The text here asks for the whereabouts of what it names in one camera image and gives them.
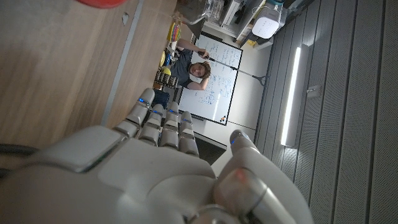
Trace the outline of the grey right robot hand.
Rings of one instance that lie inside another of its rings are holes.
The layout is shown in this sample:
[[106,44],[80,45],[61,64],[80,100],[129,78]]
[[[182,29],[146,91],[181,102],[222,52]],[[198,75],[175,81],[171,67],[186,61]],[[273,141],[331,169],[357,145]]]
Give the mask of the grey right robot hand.
[[2,223],[311,223],[295,184],[250,138],[230,135],[216,175],[199,156],[189,112],[147,88],[114,128],[91,126],[1,178]]

